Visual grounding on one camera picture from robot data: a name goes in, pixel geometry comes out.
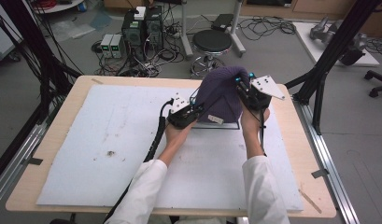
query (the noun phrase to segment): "desk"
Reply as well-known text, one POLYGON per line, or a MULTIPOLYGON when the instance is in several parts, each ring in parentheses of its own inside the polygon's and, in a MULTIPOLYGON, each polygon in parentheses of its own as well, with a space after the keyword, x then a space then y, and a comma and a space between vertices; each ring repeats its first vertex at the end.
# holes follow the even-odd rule
MULTIPOLYGON (((108 207, 90 206, 41 206, 36 205, 36 200, 42 190, 49 173, 50 165, 57 151, 60 149, 66 134, 69 131, 79 109, 92 85, 123 85, 123 86, 149 86, 149 87, 176 87, 197 88, 200 80, 187 79, 164 79, 164 78, 140 78, 140 77, 79 77, 73 89, 68 94, 62 108, 57 114, 47 131, 43 141, 34 157, 42 159, 40 165, 28 165, 16 188, 7 201, 7 210, 22 212, 85 212, 107 213, 108 207)), ((290 99, 289 93, 283 85, 280 89, 285 92, 286 98, 290 99)), ((276 118, 281 128, 282 136, 291 166, 297 180, 299 191, 304 203, 304 211, 301 213, 289 213, 291 217, 334 217, 334 209, 331 195, 320 177, 315 179, 311 173, 318 170, 312 149, 309 146, 303 126, 292 101, 284 102, 273 99, 272 104, 276 109, 276 118)), ((152 214, 161 215, 206 215, 243 217, 247 214, 242 211, 221 211, 211 213, 209 211, 185 211, 185 210, 162 210, 154 209, 152 214)))

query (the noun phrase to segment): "gray floor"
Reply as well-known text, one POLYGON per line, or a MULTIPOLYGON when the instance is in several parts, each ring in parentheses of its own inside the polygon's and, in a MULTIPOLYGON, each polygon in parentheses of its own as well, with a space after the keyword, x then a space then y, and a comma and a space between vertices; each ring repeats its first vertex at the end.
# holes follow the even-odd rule
MULTIPOLYGON (((96 13, 68 10, 51 16, 53 23, 75 19, 76 25, 90 23, 96 13)), ((201 18, 189 19, 192 26, 201 18)), ((200 22, 200 27, 208 27, 200 22)), ((104 27, 81 39, 68 39, 61 46, 74 63, 85 73, 99 68, 91 45, 104 34, 120 31, 121 21, 112 20, 104 27)), ((271 75, 277 83, 286 83, 313 67, 313 62, 297 35, 280 32, 258 41, 238 36, 247 49, 239 58, 236 50, 220 58, 227 65, 241 65, 257 76, 271 75)), ((382 73, 381 62, 375 71, 382 73)), ((159 77, 189 78, 190 61, 163 66, 159 77)), ((370 68, 335 66, 328 75, 324 93, 321 130, 347 194, 361 223, 382 223, 382 93, 377 98, 368 96, 371 88, 382 83, 363 79, 370 68)), ((290 90, 297 92, 299 87, 290 90)), ((39 103, 39 84, 25 61, 0 63, 0 156, 39 103)), ((15 213, 5 209, 8 194, 0 202, 0 223, 40 223, 69 214, 15 213)), ((78 223, 102 223, 102 214, 78 214, 78 223)), ((332 219, 291 218, 291 223, 343 223, 340 215, 332 219)))

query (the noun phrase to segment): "folded cloth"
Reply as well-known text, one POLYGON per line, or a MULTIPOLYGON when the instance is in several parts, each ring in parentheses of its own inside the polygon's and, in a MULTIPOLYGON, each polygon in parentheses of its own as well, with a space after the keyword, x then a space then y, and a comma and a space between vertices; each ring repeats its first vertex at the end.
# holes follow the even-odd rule
POLYGON ((219 67, 205 76, 195 101, 196 107, 204 108, 198 121, 212 122, 209 116, 223 119, 223 123, 239 120, 242 107, 236 92, 236 77, 249 82, 248 72, 241 66, 219 67))

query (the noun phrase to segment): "black pole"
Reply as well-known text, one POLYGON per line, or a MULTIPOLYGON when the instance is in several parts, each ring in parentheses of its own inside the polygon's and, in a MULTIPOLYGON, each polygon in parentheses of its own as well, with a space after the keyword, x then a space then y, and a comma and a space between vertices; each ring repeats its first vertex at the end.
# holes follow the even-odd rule
POLYGON ((356 1, 316 65, 308 73, 285 84, 289 89, 304 83, 301 89, 293 96, 293 99, 299 101, 302 105, 308 105, 310 97, 317 91, 313 112, 313 127, 318 134, 321 134, 319 124, 325 79, 339 57, 346 52, 347 46, 368 20, 379 2, 379 0, 356 1))

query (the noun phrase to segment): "office chair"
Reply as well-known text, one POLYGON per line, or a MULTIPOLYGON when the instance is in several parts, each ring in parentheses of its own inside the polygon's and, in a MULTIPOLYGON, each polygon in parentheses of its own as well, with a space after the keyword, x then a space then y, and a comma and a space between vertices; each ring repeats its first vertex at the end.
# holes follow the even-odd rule
MULTIPOLYGON (((373 77, 375 77, 375 78, 377 78, 378 80, 382 81, 382 75, 380 75, 380 74, 378 74, 378 73, 376 73, 376 72, 374 72, 374 71, 372 71, 372 70, 369 70, 369 71, 366 73, 366 75, 365 75, 364 78, 367 79, 367 80, 370 80, 370 79, 373 78, 373 77)), ((371 90, 371 92, 369 92, 369 96, 375 98, 376 96, 379 95, 379 93, 378 93, 379 91, 382 91, 382 86, 373 88, 373 89, 371 90)))
POLYGON ((193 48, 204 54, 198 57, 191 65, 191 78, 193 76, 204 77, 211 70, 225 66, 225 63, 217 58, 229 51, 232 39, 222 31, 203 30, 196 33, 192 39, 193 48))

